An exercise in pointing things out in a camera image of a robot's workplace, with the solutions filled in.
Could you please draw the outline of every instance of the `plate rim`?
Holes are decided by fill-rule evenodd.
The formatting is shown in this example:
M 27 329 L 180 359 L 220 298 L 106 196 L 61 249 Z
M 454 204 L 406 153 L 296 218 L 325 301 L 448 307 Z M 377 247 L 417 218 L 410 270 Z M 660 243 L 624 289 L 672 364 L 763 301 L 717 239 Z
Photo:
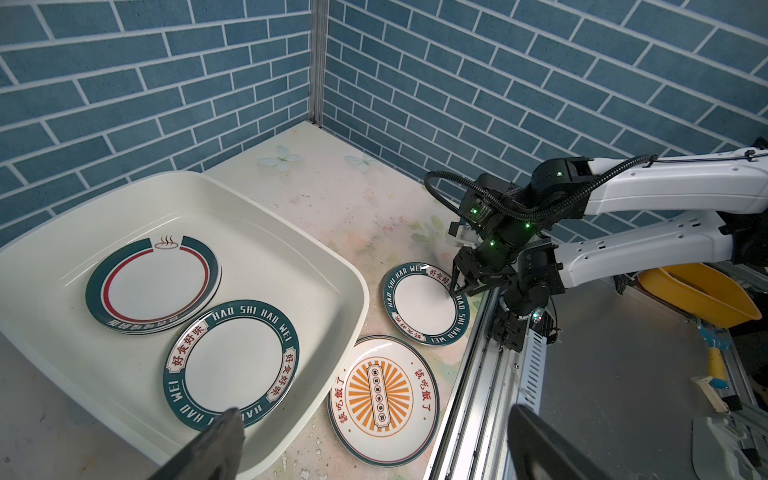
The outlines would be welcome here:
M 160 235 L 159 237 L 162 239 L 162 237 L 170 237 L 170 235 L 168 236 Z M 209 275 L 208 275 L 209 286 L 206 287 L 206 290 L 208 290 L 208 293 L 205 293 L 203 291 L 202 295 L 199 297 L 197 302 L 195 301 L 192 302 L 191 308 L 187 308 L 186 312 L 182 311 L 182 314 L 180 314 L 176 320 L 165 323 L 164 325 L 155 326 L 154 328 L 149 328 L 149 329 L 131 330 L 131 329 L 128 329 L 127 326 L 140 325 L 140 323 L 130 323 L 122 319 L 115 318 L 104 307 L 103 299 L 102 299 L 104 283 L 108 280 L 110 274 L 114 271 L 114 269 L 120 266 L 131 255 L 134 255 L 143 250 L 152 249 L 154 251 L 154 245 L 152 244 L 153 237 L 151 234 L 146 233 L 145 235 L 142 235 L 142 238 L 126 243 L 122 247 L 116 249 L 114 252 L 104 257 L 101 261 L 99 261 L 99 263 L 97 263 L 93 272 L 91 272 L 91 275 L 88 277 L 88 282 L 86 283 L 85 295 L 84 295 L 85 304 L 91 316 L 102 326 L 114 332 L 123 333 L 126 335 L 148 335 L 151 333 L 159 333 L 167 329 L 174 328 L 175 326 L 178 326 L 181 323 L 184 323 L 189 319 L 195 317 L 201 310 L 203 310 L 210 303 L 213 297 L 216 295 L 216 292 L 218 291 L 219 286 L 221 285 L 222 267 L 215 252 L 205 242 L 202 242 L 197 238 L 191 237 L 188 235 L 182 235 L 181 237 L 182 238 L 181 238 L 181 242 L 179 242 L 179 247 L 181 248 L 182 246 L 184 246 L 201 255 L 203 259 L 207 262 L 208 269 L 209 269 Z M 184 242 L 187 239 L 190 240 L 191 242 L 194 242 L 195 244 L 191 244 L 191 245 L 185 244 Z M 131 247 L 141 242 L 148 242 L 148 247 L 145 247 L 142 250 L 137 250 L 136 252 L 129 254 L 127 257 L 124 255 L 124 253 L 121 253 L 124 250 L 129 249 L 128 247 Z M 102 269 L 102 265 L 104 265 L 105 262 L 107 262 L 110 259 L 113 260 L 115 257 L 118 256 L 118 254 L 120 257 L 122 257 L 121 260 L 119 260 L 114 266 L 110 267 L 108 270 L 107 270 L 107 267 L 104 267 Z M 213 275 L 214 267 L 216 269 L 215 277 Z M 152 321 L 147 321 L 145 324 L 158 323 L 161 321 L 163 320 L 155 319 Z
M 392 340 L 393 342 L 399 343 L 400 345 L 403 345 L 405 348 L 409 349 L 413 353 L 416 354 L 416 356 L 419 358 L 419 360 L 422 361 L 424 366 L 427 368 L 427 373 L 429 374 L 429 378 L 432 380 L 432 384 L 435 386 L 435 421 L 432 422 L 432 427 L 430 428 L 429 435 L 427 436 L 427 439 L 424 441 L 424 444 L 419 447 L 419 449 L 415 452 L 413 452 L 411 455 L 408 455 L 407 457 L 397 460 L 394 462 L 384 463 L 384 462 L 377 462 L 375 460 L 372 460 L 370 458 L 365 457 L 364 455 L 358 453 L 344 438 L 344 435 L 342 435 L 341 431 L 339 430 L 339 427 L 336 425 L 336 422 L 333 420 L 333 410 L 331 409 L 331 390 L 328 391 L 328 395 L 326 396 L 326 408 L 328 409 L 328 420 L 331 423 L 331 426 L 333 427 L 333 431 L 336 433 L 336 436 L 341 441 L 342 445 L 350 452 L 352 453 L 358 460 L 362 460 L 363 462 L 374 465 L 376 467 L 385 467 L 385 468 L 394 468 L 399 467 L 401 465 L 405 465 L 406 463 L 410 463 L 413 460 L 416 460 L 419 455 L 421 455 L 427 447 L 429 447 L 429 444 L 432 443 L 432 440 L 435 438 L 435 434 L 437 433 L 437 425 L 440 420 L 440 391 L 437 386 L 437 382 L 435 381 L 435 374 L 432 372 L 432 367 L 429 366 L 427 361 L 424 359 L 421 353 L 419 353 L 415 348 L 410 346 L 408 343 L 403 342 L 402 340 L 395 338 L 394 336 L 389 335 L 369 335 L 365 336 L 361 339 L 358 339 L 355 342 L 355 345 L 352 347 L 353 351 L 356 346 L 358 346 L 360 343 L 363 343 L 367 340 L 374 340 L 374 339 L 387 339 Z
M 416 330 L 413 327 L 411 327 L 413 330 L 418 332 L 419 335 L 423 336 L 424 340 L 417 339 L 412 334 L 408 333 L 408 331 L 405 330 L 404 328 L 402 328 L 395 321 L 395 319 L 392 317 L 393 313 L 397 313 L 398 315 L 399 315 L 399 313 L 398 313 L 396 308 L 390 308 L 387 305 L 387 301 L 386 301 L 387 284 L 392 279 L 392 276 L 395 274 L 395 272 L 397 272 L 398 270 L 400 270 L 404 266 L 411 266 L 411 265 L 426 265 L 426 266 L 429 266 L 430 268 L 434 268 L 436 270 L 439 270 L 440 272 L 444 273 L 448 278 L 451 278 L 451 276 L 448 275 L 442 268 L 440 268 L 438 266 L 434 266 L 434 265 L 432 265 L 432 264 L 430 264 L 428 262 L 406 262 L 406 263 L 402 263 L 402 264 L 400 264 L 400 265 L 390 269 L 384 275 L 384 277 L 382 278 L 382 301 L 384 302 L 384 310 L 386 310 L 387 316 L 389 317 L 390 320 L 392 320 L 392 323 L 395 324 L 395 327 L 398 330 L 400 330 L 400 332 L 403 333 L 403 335 L 405 335 L 408 339 L 413 340 L 414 342 L 420 343 L 422 345 L 427 345 L 427 346 L 446 346 L 446 345 L 451 345 L 452 343 L 458 342 L 464 336 L 464 334 L 467 333 L 467 330 L 469 329 L 469 320 L 470 320 L 469 302 L 468 302 L 467 296 L 464 293 L 462 293 L 461 295 L 454 295 L 454 296 L 451 297 L 453 299 L 453 304 L 454 304 L 454 306 L 456 308 L 456 317 L 453 320 L 453 324 L 445 332 L 438 333 L 436 335 L 428 335 L 428 334 L 426 334 L 424 332 L 419 332 L 418 330 Z M 404 278 L 406 278 L 408 276 L 411 276 L 411 275 L 424 275 L 424 274 L 421 273 L 420 271 L 419 272 L 413 272 L 413 273 L 407 273 L 406 275 L 403 275 L 402 277 L 397 279 L 397 281 L 395 282 L 395 285 L 392 287 L 392 304 L 393 305 L 395 305 L 395 290 L 396 290 L 397 286 L 400 284 L 400 281 L 402 279 L 404 279 Z M 463 302 L 464 302 L 464 307 L 463 308 L 461 308 L 459 306 L 456 297 L 460 297 L 463 300 Z M 438 343 L 436 343 L 436 342 L 429 342 L 428 341 L 430 339 L 436 339 L 436 338 L 439 338 L 439 337 L 445 337 L 449 332 L 451 332 L 451 330 L 456 328 L 457 324 L 458 324 L 459 314 L 460 314 L 461 310 L 466 310 L 467 318 L 466 318 L 466 321 L 464 322 L 464 324 L 459 326 L 460 330 L 459 330 L 459 332 L 453 338 L 448 338 L 445 342 L 438 342 Z
M 179 421 L 181 421 L 183 424 L 185 424 L 186 426 L 188 426 L 188 427 L 190 427 L 192 429 L 195 429 L 195 430 L 198 430 L 198 431 L 203 431 L 203 430 L 205 430 L 208 427 L 208 425 L 204 425 L 203 428 L 199 429 L 196 426 L 191 425 L 190 423 L 185 422 L 184 418 L 182 418 L 180 412 L 178 412 L 176 409 L 174 409 L 171 406 L 171 403 L 172 403 L 171 397 L 173 395 L 171 394 L 171 392 L 168 391 L 168 389 L 166 389 L 167 382 L 169 381 L 168 377 L 170 375 L 176 375 L 176 376 L 179 376 L 180 379 L 186 379 L 185 371 L 186 371 L 187 367 L 186 367 L 186 364 L 185 364 L 185 366 L 179 372 L 172 373 L 172 372 L 170 372 L 170 370 L 167 367 L 168 362 L 170 361 L 171 356 L 174 354 L 174 349 L 176 348 L 176 344 L 179 342 L 181 337 L 185 333 L 187 333 L 187 331 L 189 330 L 190 327 L 192 327 L 192 325 L 194 325 L 199 320 L 205 319 L 206 316 L 209 316 L 210 314 L 215 313 L 215 310 L 226 310 L 227 308 L 230 308 L 231 306 L 235 306 L 235 304 L 241 305 L 243 302 L 258 304 L 259 308 L 262 308 L 263 306 L 267 306 L 267 307 L 273 309 L 275 312 L 277 312 L 280 315 L 280 317 L 283 319 L 283 321 L 285 323 L 287 323 L 287 325 L 289 327 L 289 332 L 293 334 L 293 338 L 295 339 L 294 343 L 295 343 L 295 352 L 296 352 L 296 359 L 293 362 L 293 374 L 289 378 L 288 383 L 287 383 L 287 385 L 285 385 L 285 388 L 283 389 L 283 391 L 280 393 L 280 396 L 277 397 L 275 402 L 271 402 L 270 403 L 270 406 L 269 406 L 268 409 L 262 409 L 256 415 L 254 415 L 254 417 L 255 417 L 254 419 L 248 419 L 248 420 L 251 420 L 251 421 L 243 420 L 243 426 L 247 428 L 247 427 L 249 427 L 251 425 L 255 425 L 258 422 L 260 422 L 268 413 L 272 412 L 275 409 L 275 407 L 277 407 L 283 401 L 283 399 L 286 397 L 286 395 L 288 394 L 288 391 L 290 390 L 290 387 L 293 385 L 293 380 L 296 378 L 296 369 L 298 369 L 299 358 L 300 358 L 299 335 L 298 335 L 298 332 L 296 331 L 296 327 L 293 325 L 293 322 L 291 322 L 290 318 L 288 318 L 288 316 L 285 313 L 283 313 L 282 310 L 280 310 L 276 306 L 272 305 L 271 303 L 267 303 L 267 302 L 264 302 L 262 300 L 252 300 L 252 299 L 230 300 L 228 302 L 224 302 L 224 303 L 220 303 L 218 305 L 212 306 L 211 308 L 207 309 L 206 311 L 198 314 L 197 317 L 192 322 L 190 322 L 189 326 L 187 326 L 187 328 L 185 328 L 182 332 L 179 333 L 178 336 L 175 337 L 175 340 L 171 344 L 170 349 L 168 350 L 168 354 L 165 357 L 165 362 L 162 365 L 162 369 L 163 369 L 162 389 L 163 389 L 163 396 L 165 397 L 165 401 L 166 401 L 166 403 L 168 405 L 168 408 L 170 408 L 170 410 L 174 413 L 174 416 L 176 416 L 176 418 L 179 419 Z M 219 326 L 219 325 L 221 325 L 223 323 L 226 323 L 226 322 L 228 322 L 230 320 L 234 320 L 234 319 L 238 319 L 238 318 L 251 318 L 251 319 L 258 320 L 258 321 L 260 321 L 262 323 L 265 323 L 275 332 L 276 335 L 278 335 L 278 338 L 280 337 L 280 334 L 277 332 L 277 328 L 272 323 L 270 323 L 267 320 L 261 318 L 260 316 L 257 316 L 255 314 L 249 314 L 249 313 L 233 313 L 231 316 L 228 315 L 226 319 L 223 319 L 222 321 L 216 323 L 214 326 L 208 328 L 205 333 L 210 332 L 213 328 L 215 328 L 215 327 L 217 327 L 217 326 Z M 191 355 L 192 350 L 194 349 L 194 346 L 197 345 L 197 340 L 202 338 L 205 335 L 205 333 L 200 335 L 195 340 L 195 344 L 192 345 L 192 348 L 190 349 L 189 353 L 187 354 L 187 358 L 186 359 L 189 359 L 189 355 Z M 282 342 L 280 343 L 280 346 L 281 346 L 281 349 L 283 350 L 283 354 L 285 354 L 286 353 L 286 349 L 283 348 L 283 343 Z M 273 384 L 277 381 L 277 378 L 279 376 L 280 376 L 280 371 L 278 370 L 277 376 L 275 377 L 275 380 L 273 381 Z M 220 413 L 220 414 L 223 413 L 223 412 L 213 412 L 213 411 L 211 411 L 209 409 L 205 409 L 204 407 L 200 406 L 200 404 L 198 404 L 197 401 L 194 400 L 194 398 L 192 397 L 192 395 L 188 391 L 186 391 L 184 393 L 186 393 L 186 396 L 184 397 L 184 399 L 186 399 L 188 402 L 193 402 L 195 408 L 198 408 L 200 410 L 204 410 L 206 413 L 209 413 L 211 415 L 213 415 L 214 413 Z M 262 398 L 267 396 L 268 393 L 269 393 L 269 389 L 267 389 L 267 391 L 262 396 L 260 396 L 258 399 L 256 399 L 254 402 L 248 404 L 247 406 L 244 406 L 241 409 L 238 409 L 240 414 L 241 415 L 246 415 L 246 413 L 244 411 L 247 411 L 247 410 L 253 411 L 253 408 L 255 407 L 255 405 Z

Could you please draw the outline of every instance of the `white plate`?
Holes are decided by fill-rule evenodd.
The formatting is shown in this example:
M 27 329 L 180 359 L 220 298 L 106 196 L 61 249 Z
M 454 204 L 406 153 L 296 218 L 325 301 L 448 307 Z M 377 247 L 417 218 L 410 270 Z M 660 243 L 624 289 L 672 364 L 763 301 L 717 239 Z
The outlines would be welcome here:
M 83 297 L 110 253 L 172 232 L 216 252 L 224 272 L 211 302 L 257 298 L 278 306 L 301 338 L 290 390 L 246 429 L 240 475 L 250 480 L 326 399 L 369 305 L 354 266 L 253 200 L 204 175 L 171 172 L 56 217 L 0 250 L 0 330 L 94 417 L 164 464 L 199 434 L 179 422 L 162 389 L 162 366 L 184 328 L 122 335 L 95 322 Z
M 435 434 L 439 408 L 432 370 L 391 336 L 358 341 L 328 393 L 328 414 L 344 446 L 380 467 L 421 455 Z
M 154 235 L 102 260 L 85 287 L 85 302 L 107 328 L 155 333 L 202 310 L 220 280 L 221 268 L 208 245 L 183 235 Z
M 236 407 L 247 427 L 288 392 L 299 365 L 299 337 L 269 303 L 234 300 L 195 319 L 176 340 L 163 370 L 163 390 L 176 417 L 205 430 Z
M 404 263 L 383 282 L 384 307 L 401 332 L 424 345 L 450 345 L 469 325 L 466 295 L 451 296 L 451 276 L 426 263 Z

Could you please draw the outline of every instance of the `metal corner post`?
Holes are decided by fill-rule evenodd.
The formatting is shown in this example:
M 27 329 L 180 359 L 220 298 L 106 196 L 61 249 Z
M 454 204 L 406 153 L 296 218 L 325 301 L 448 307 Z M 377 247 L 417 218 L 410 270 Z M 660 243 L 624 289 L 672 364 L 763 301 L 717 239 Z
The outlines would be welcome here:
M 326 83 L 326 46 L 328 45 L 329 0 L 312 0 L 310 45 L 310 121 L 323 126 L 323 90 Z

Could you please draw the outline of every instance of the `white tray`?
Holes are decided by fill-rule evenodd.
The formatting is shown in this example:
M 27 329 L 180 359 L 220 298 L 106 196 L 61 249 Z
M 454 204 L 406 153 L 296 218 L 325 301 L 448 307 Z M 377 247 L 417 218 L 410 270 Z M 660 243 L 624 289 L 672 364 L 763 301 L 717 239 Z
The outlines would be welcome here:
M 325 399 L 359 335 L 369 294 L 352 264 L 251 199 L 203 175 L 172 172 L 57 217 L 0 249 L 0 331 L 96 418 L 166 462 L 199 433 L 174 416 L 162 389 L 165 357 L 186 323 L 124 335 L 99 324 L 84 300 L 104 257 L 162 230 L 188 233 L 216 253 L 222 280 L 209 306 L 261 300 L 296 327 L 301 362 L 291 390 L 246 429 L 238 478 L 252 478 Z

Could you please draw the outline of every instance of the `brick wallpaper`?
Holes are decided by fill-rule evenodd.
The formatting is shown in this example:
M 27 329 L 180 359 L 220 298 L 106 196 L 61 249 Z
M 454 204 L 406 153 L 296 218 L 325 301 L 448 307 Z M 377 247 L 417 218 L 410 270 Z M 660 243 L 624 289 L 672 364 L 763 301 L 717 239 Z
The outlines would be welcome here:
M 309 0 L 4 2 L 0 246 L 306 119 Z
M 324 128 L 417 180 L 447 169 L 525 185 L 553 157 L 732 150 L 768 137 L 767 18 L 765 0 L 331 0 Z

